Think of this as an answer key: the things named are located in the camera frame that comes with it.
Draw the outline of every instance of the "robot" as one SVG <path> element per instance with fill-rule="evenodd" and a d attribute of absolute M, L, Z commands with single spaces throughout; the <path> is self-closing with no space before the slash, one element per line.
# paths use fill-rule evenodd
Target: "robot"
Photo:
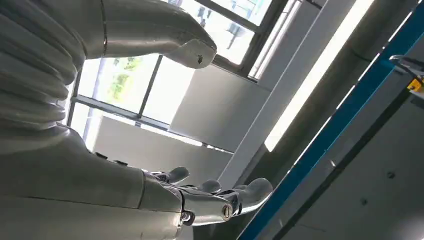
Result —
<path fill-rule="evenodd" d="M 0 1 L 0 239 L 170 240 L 183 226 L 258 209 L 264 178 L 221 190 L 178 183 L 185 167 L 147 172 L 87 150 L 57 123 L 86 59 L 162 54 L 204 68 L 217 46 L 185 11 L 159 0 Z"/>

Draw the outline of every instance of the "yellow label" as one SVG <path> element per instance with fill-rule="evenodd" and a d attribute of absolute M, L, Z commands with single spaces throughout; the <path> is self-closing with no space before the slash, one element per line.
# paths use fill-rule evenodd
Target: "yellow label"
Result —
<path fill-rule="evenodd" d="M 412 82 L 408 85 L 408 89 L 414 92 L 419 92 L 423 85 L 417 79 L 412 80 Z"/>

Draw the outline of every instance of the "glass pane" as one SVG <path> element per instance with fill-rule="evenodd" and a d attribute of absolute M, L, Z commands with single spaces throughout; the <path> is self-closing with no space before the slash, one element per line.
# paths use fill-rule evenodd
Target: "glass pane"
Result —
<path fill-rule="evenodd" d="M 94 145 L 96 143 L 97 136 L 100 129 L 100 124 L 102 122 L 103 117 L 108 117 L 108 118 L 117 120 L 121 123 L 134 126 L 134 128 L 137 128 L 135 126 L 136 122 L 133 120 L 120 117 L 108 112 L 104 112 L 95 108 L 91 108 L 84 104 L 76 103 L 73 118 L 72 118 L 71 128 L 73 128 L 79 133 L 81 138 L 84 140 L 85 145 L 90 151 L 93 150 Z M 168 137 L 168 138 L 173 138 L 173 139 L 185 142 L 187 144 L 195 145 L 198 147 L 202 146 L 202 143 L 199 141 L 193 140 L 188 137 L 179 136 L 171 132 L 163 131 L 152 126 L 141 124 L 140 128 L 147 130 L 149 132 L 153 132 L 153 133 Z"/>
<path fill-rule="evenodd" d="M 78 94 L 138 113 L 157 54 L 87 60 Z"/>
<path fill-rule="evenodd" d="M 260 25 L 272 0 L 212 0 L 256 25 Z"/>
<path fill-rule="evenodd" d="M 154 79 L 143 115 L 171 124 L 194 72 L 194 69 L 164 57 Z"/>
<path fill-rule="evenodd" d="M 96 143 L 103 116 L 130 125 L 136 124 L 133 120 L 76 103 L 70 127 L 78 132 L 90 151 L 93 150 Z"/>
<path fill-rule="evenodd" d="M 239 26 L 221 14 L 194 0 L 162 0 L 180 6 L 204 27 L 218 47 L 218 54 L 240 64 L 248 50 L 254 32 Z"/>
<path fill-rule="evenodd" d="M 287 2 L 287 5 L 278 18 L 271 34 L 269 35 L 265 45 L 257 57 L 256 62 L 254 63 L 253 68 L 249 73 L 249 77 L 257 80 L 262 77 L 265 68 L 267 67 L 271 57 L 274 55 L 278 45 L 283 39 L 283 36 L 289 28 L 290 23 L 296 15 L 301 3 L 302 2 L 299 0 L 289 0 Z"/>

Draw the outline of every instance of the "blue beam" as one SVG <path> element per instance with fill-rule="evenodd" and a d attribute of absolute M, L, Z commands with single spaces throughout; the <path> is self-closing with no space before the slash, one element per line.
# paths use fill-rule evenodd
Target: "blue beam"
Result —
<path fill-rule="evenodd" d="M 421 3 L 362 77 L 344 103 L 333 114 L 331 120 L 312 142 L 298 163 L 280 182 L 269 200 L 240 235 L 240 240 L 254 240 L 260 234 L 289 196 L 301 184 L 302 180 L 320 161 L 326 151 L 331 148 L 341 133 L 349 126 L 354 117 L 393 71 L 394 67 L 389 62 L 389 58 L 392 55 L 405 55 L 423 36 L 423 33 L 424 4 Z"/>

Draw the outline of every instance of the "green foliage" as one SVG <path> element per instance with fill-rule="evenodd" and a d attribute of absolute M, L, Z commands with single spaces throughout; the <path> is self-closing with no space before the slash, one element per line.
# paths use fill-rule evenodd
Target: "green foliage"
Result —
<path fill-rule="evenodd" d="M 116 104 L 124 100 L 126 93 L 134 83 L 131 72 L 134 72 L 141 63 L 141 57 L 115 58 L 113 65 L 116 66 L 117 73 L 113 76 L 113 81 L 107 91 L 108 103 Z"/>

